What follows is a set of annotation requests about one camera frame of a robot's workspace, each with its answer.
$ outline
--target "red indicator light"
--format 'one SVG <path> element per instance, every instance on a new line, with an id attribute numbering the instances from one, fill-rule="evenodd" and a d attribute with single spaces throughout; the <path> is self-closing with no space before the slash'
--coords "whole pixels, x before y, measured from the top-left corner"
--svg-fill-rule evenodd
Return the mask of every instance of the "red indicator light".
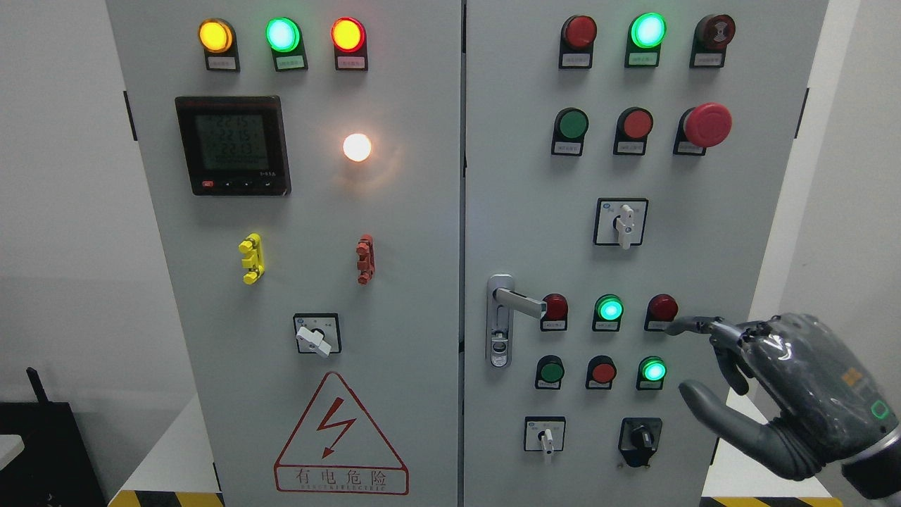
<path id="1" fill-rule="evenodd" d="M 588 48 L 597 37 L 597 24 L 591 16 L 572 16 L 563 24 L 563 41 L 574 50 Z"/>
<path id="2" fill-rule="evenodd" d="M 616 368 L 612 364 L 601 363 L 591 370 L 591 380 L 597 383 L 610 383 L 616 377 Z"/>
<path id="3" fill-rule="evenodd" d="M 707 102 L 688 113 L 682 128 L 692 144 L 710 148 L 725 141 L 732 130 L 732 115 L 726 106 Z"/>
<path id="4" fill-rule="evenodd" d="M 560 294 L 548 294 L 544 297 L 548 304 L 548 311 L 544 314 L 544 320 L 563 320 L 569 312 L 569 304 L 566 298 Z"/>
<path id="5" fill-rule="evenodd" d="M 338 18 L 332 25 L 332 42 L 339 50 L 353 53 L 366 42 L 366 29 L 354 18 Z"/>
<path id="6" fill-rule="evenodd" d="M 669 294 L 658 294 L 648 303 L 648 311 L 653 320 L 672 321 L 678 314 L 678 304 Z"/>
<path id="7" fill-rule="evenodd" d="M 620 130 L 630 139 L 641 139 L 651 133 L 654 119 L 651 113 L 639 107 L 627 109 L 620 116 Z"/>

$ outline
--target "gray metal panel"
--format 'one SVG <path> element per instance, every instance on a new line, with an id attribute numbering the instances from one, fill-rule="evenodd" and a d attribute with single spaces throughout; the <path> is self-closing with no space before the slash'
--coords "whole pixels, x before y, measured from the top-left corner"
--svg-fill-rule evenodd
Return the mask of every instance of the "gray metal panel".
<path id="1" fill-rule="evenodd" d="M 680 314 L 747 315 L 778 198 L 826 2 L 534 2 L 513 9 L 469 0 L 467 36 L 466 385 L 467 505 L 697 505 L 714 437 L 691 417 L 678 383 L 725 384 L 701 336 L 642 330 L 649 299 L 673 295 Z M 662 13 L 669 32 L 657 69 L 624 69 L 629 23 Z M 696 23 L 737 23 L 725 68 L 690 69 Z M 598 24 L 594 68 L 557 69 L 561 25 Z M 672 155 L 682 113 L 707 101 L 733 114 L 733 130 L 705 157 Z M 590 127 L 582 157 L 550 155 L 554 116 L 574 106 Z M 654 116 L 647 154 L 612 155 L 627 107 Z M 644 244 L 593 246 L 597 198 L 648 198 Z M 516 290 L 569 300 L 569 330 L 541 333 L 514 320 L 505 369 L 484 358 L 486 283 L 511 273 Z M 625 311 L 618 333 L 590 330 L 593 305 L 613 292 Z M 567 368 L 559 391 L 532 386 L 543 355 Z M 610 355 L 611 391 L 584 387 L 589 359 Z M 637 392 L 638 363 L 662 356 L 660 392 Z M 523 452 L 523 418 L 565 416 L 566 447 L 546 466 Z M 663 419 L 650 468 L 621 466 L 624 417 Z"/>
<path id="2" fill-rule="evenodd" d="M 460 3 L 117 0 L 109 11 L 226 501 L 456 503 Z M 303 31 L 308 71 L 272 68 L 263 32 L 283 15 Z M 343 15 L 366 26 L 369 72 L 334 69 L 329 30 Z M 196 31 L 207 17 L 235 28 L 240 73 L 205 70 Z M 293 192 L 193 196 L 173 98 L 269 94 L 282 101 Z M 374 143 L 365 165 L 341 153 L 352 132 Z M 267 270 L 247 287 L 237 245 L 250 232 Z M 365 287 L 354 253 L 364 233 L 377 261 Z M 299 355 L 296 312 L 340 314 L 341 354 Z M 330 370 L 405 461 L 409 495 L 276 491 L 276 458 Z M 339 444 L 323 462 L 366 465 L 367 453 Z"/>

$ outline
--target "digital power meter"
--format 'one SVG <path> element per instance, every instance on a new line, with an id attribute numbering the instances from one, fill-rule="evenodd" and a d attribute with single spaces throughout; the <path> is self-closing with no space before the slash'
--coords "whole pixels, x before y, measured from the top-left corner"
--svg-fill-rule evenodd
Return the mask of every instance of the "digital power meter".
<path id="1" fill-rule="evenodd" d="M 278 96 L 177 97 L 175 108 L 195 195 L 291 192 Z"/>

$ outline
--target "lcd display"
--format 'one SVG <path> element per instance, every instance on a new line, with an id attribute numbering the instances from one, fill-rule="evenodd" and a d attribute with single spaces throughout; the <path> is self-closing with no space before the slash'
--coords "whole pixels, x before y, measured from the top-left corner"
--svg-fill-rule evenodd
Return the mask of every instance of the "lcd display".
<path id="1" fill-rule="evenodd" d="M 208 170 L 268 170 L 262 115 L 197 115 L 195 125 Z"/>

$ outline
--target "white glowing light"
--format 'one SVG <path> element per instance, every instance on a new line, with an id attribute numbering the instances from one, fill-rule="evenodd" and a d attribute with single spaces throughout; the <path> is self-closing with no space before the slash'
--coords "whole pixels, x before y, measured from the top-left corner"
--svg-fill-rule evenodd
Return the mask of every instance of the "white glowing light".
<path id="1" fill-rule="evenodd" d="M 362 162 L 372 153 L 372 142 L 365 134 L 351 134 L 344 139 L 344 155 L 355 162 Z"/>

